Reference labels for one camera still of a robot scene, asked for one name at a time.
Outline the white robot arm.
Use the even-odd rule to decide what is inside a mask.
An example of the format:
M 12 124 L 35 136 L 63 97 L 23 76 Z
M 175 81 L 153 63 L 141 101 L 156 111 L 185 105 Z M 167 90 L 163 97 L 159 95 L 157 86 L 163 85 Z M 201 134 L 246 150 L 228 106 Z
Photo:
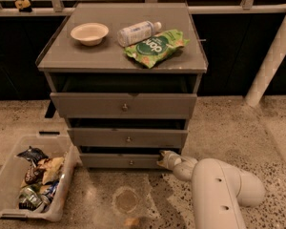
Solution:
M 259 177 L 214 158 L 198 161 L 173 151 L 160 154 L 159 166 L 191 183 L 195 229 L 247 229 L 240 207 L 263 201 Z

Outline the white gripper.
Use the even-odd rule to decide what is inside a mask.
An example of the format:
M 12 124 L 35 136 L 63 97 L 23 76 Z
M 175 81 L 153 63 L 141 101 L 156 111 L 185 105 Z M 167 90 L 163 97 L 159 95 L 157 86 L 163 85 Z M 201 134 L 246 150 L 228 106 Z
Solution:
M 175 152 L 160 150 L 162 160 L 158 160 L 156 164 L 161 167 L 172 171 L 174 167 L 182 162 L 181 156 Z

